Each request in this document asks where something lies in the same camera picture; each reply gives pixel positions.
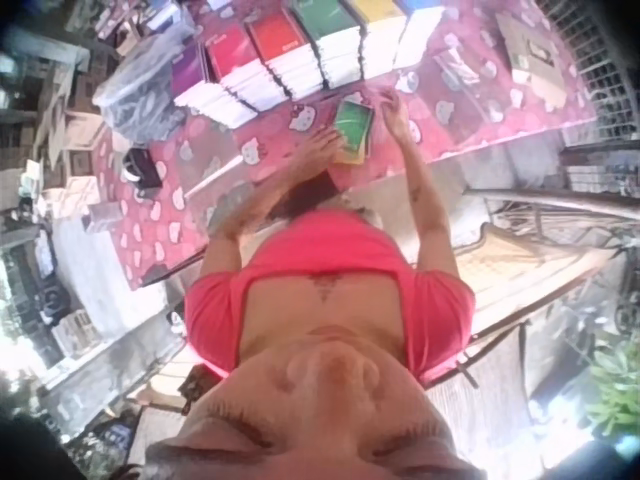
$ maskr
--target red notebook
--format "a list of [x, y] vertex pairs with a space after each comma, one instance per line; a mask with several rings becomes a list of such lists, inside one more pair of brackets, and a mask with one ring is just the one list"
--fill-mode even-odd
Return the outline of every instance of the red notebook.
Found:
[[241, 25], [233, 25], [222, 33], [212, 35], [206, 45], [219, 79], [259, 58], [247, 31]]
[[307, 43], [293, 19], [283, 10], [252, 23], [249, 31], [265, 62]]

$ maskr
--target woman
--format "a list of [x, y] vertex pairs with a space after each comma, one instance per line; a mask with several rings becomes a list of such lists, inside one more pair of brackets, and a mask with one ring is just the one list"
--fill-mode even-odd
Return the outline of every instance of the woman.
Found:
[[333, 129], [312, 135], [211, 238], [187, 295], [187, 329], [196, 351], [229, 376], [176, 438], [149, 449], [149, 477], [476, 478], [418, 381], [466, 345], [474, 296], [458, 278], [447, 214], [407, 109], [394, 91], [382, 96], [406, 163], [417, 271], [384, 232], [331, 210], [295, 220], [242, 268], [242, 236], [343, 146]]

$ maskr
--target purple notebook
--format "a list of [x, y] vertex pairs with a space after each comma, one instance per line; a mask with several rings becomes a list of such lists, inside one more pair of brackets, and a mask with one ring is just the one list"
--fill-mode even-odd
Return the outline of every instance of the purple notebook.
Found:
[[173, 60], [171, 91], [174, 98], [208, 80], [203, 54], [202, 44], [191, 43]]

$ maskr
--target green notebook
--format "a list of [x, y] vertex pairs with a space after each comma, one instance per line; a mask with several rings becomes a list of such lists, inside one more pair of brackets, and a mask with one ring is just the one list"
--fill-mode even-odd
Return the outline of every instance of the green notebook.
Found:
[[358, 26], [338, 0], [293, 0], [291, 9], [315, 41]]
[[337, 163], [364, 163], [372, 123], [373, 109], [349, 101], [340, 103], [334, 126], [345, 136], [346, 146]]

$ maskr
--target pole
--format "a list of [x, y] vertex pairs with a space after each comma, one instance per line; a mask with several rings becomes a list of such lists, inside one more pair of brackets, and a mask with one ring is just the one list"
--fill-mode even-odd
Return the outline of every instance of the pole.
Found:
[[606, 193], [579, 193], [564, 190], [467, 190], [470, 197], [505, 202], [527, 202], [534, 205], [574, 208], [615, 217], [640, 220], [640, 199]]

